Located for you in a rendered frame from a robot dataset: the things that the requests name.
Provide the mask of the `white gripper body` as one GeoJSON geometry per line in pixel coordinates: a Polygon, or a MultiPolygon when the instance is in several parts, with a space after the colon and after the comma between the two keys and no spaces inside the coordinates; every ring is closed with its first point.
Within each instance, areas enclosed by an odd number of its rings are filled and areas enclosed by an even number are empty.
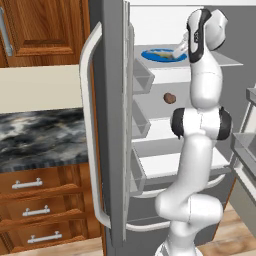
{"type": "Polygon", "coordinates": [[[172,56],[174,58],[178,58],[180,55],[184,54],[187,51],[187,49],[188,49],[188,33],[185,33],[183,35],[182,41],[172,52],[172,56]]]}

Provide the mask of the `brown fish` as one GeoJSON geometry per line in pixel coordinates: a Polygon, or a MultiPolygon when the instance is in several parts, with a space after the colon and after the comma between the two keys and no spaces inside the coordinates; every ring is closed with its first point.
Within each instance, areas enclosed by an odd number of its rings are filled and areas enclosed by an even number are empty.
{"type": "Polygon", "coordinates": [[[175,59],[173,53],[170,51],[155,51],[154,54],[160,56],[161,58],[175,59]]]}

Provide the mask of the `grey fridge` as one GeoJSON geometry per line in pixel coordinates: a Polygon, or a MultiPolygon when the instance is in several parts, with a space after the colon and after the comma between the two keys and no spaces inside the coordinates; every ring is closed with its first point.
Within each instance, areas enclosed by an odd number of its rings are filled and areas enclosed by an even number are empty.
{"type": "MultiPolygon", "coordinates": [[[[155,48],[174,51],[183,35],[188,33],[189,16],[198,9],[218,9],[228,19],[225,41],[212,55],[223,76],[219,105],[232,119],[229,137],[218,140],[213,148],[210,176],[202,192],[219,199],[224,210],[236,181],[231,167],[231,136],[239,132],[247,110],[246,89],[256,85],[256,0],[131,0],[134,59],[137,61],[134,87],[139,89],[133,99],[150,123],[144,137],[132,140],[146,176],[142,193],[130,198],[128,223],[132,225],[169,221],[157,214],[155,199],[177,178],[184,140],[172,131],[173,112],[192,106],[188,49],[185,60],[169,63],[147,60],[141,53],[155,48]],[[165,93],[175,95],[176,102],[167,104],[163,99],[165,93]]],[[[197,233],[196,249],[213,239],[218,224],[197,233]]],[[[128,240],[122,256],[155,256],[169,229],[170,226],[135,233],[128,240]]]]}

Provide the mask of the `grey fridge door with bins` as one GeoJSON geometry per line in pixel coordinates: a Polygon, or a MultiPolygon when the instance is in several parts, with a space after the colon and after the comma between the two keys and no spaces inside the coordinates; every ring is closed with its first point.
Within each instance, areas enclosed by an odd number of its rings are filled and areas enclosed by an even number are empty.
{"type": "Polygon", "coordinates": [[[95,214],[105,226],[107,256],[122,256],[123,245],[144,226],[127,222],[129,200],[142,193],[145,173],[132,147],[150,123],[133,94],[134,28],[125,0],[89,0],[91,34],[86,41],[93,66],[90,112],[86,117],[88,157],[95,214]]]}

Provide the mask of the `grey fridge door with shelves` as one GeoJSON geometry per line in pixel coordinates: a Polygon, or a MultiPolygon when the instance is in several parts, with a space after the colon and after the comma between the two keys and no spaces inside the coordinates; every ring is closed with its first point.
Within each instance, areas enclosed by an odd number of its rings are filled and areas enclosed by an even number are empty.
{"type": "Polygon", "coordinates": [[[231,136],[231,167],[236,181],[230,203],[256,238],[256,85],[246,89],[246,99],[241,128],[231,136]]]}

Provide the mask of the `blue round plate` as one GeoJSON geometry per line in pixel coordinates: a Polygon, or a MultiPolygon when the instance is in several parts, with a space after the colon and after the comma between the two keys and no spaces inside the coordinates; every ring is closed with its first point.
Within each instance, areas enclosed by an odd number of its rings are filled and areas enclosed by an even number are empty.
{"type": "Polygon", "coordinates": [[[169,63],[169,62],[180,62],[183,61],[187,58],[187,55],[184,53],[180,55],[178,58],[175,59],[166,59],[166,58],[161,58],[158,55],[155,55],[155,51],[170,51],[173,52],[172,49],[164,49],[164,48],[155,48],[155,49],[149,49],[145,50],[141,53],[141,56],[147,60],[154,61],[154,62],[163,62],[163,63],[169,63]]]}

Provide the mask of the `brown round potato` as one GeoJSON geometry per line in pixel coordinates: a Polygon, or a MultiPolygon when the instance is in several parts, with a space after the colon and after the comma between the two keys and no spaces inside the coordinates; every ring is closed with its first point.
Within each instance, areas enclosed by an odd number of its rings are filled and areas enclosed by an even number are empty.
{"type": "Polygon", "coordinates": [[[171,93],[165,93],[163,99],[167,104],[173,104],[176,102],[176,96],[171,93]]]}

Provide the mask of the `wooden cupboard door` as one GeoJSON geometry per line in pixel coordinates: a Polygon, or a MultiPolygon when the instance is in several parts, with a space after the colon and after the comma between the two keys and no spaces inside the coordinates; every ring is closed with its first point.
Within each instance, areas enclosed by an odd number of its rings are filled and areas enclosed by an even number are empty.
{"type": "Polygon", "coordinates": [[[89,36],[89,0],[0,0],[0,68],[78,64],[89,36]]]}

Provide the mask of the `wooden drawer front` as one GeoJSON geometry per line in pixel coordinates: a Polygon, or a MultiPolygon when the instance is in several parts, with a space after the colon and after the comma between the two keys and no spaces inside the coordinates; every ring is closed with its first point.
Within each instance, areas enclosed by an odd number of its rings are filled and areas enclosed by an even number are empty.
{"type": "Polygon", "coordinates": [[[59,195],[53,197],[32,197],[15,200],[0,205],[0,231],[17,230],[23,227],[43,226],[69,220],[84,220],[86,214],[82,196],[80,194],[59,195]],[[35,216],[23,217],[22,213],[29,208],[32,210],[43,209],[48,205],[51,212],[35,216]]]}
{"type": "Polygon", "coordinates": [[[48,195],[64,195],[82,191],[83,185],[78,165],[0,174],[0,202],[48,195]],[[17,180],[25,183],[33,182],[37,178],[43,181],[42,186],[17,190],[12,188],[12,185],[17,180]]]}
{"type": "Polygon", "coordinates": [[[82,219],[43,226],[24,227],[19,230],[11,230],[0,234],[0,255],[67,244],[99,236],[100,228],[96,227],[92,233],[89,233],[85,221],[82,219]],[[52,235],[56,231],[62,234],[61,239],[33,244],[27,243],[32,235],[43,237],[52,235]]]}

